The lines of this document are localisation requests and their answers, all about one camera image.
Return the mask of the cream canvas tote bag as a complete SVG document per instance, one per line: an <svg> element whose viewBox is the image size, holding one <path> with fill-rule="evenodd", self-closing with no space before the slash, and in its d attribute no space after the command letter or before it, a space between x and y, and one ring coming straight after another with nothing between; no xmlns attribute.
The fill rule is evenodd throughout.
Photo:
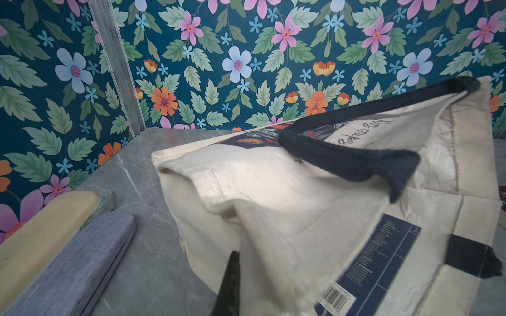
<svg viewBox="0 0 506 316"><path fill-rule="evenodd" d="M239 315L317 315L384 214L422 230L374 315L468 315L500 277L492 79L152 154L194 273L217 295L240 253Z"/></svg>

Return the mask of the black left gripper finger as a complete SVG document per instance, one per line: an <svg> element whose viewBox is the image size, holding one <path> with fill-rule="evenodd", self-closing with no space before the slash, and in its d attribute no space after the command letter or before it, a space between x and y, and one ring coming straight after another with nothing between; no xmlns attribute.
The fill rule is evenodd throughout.
<svg viewBox="0 0 506 316"><path fill-rule="evenodd" d="M240 253L232 251L211 316L238 316L240 310Z"/></svg>

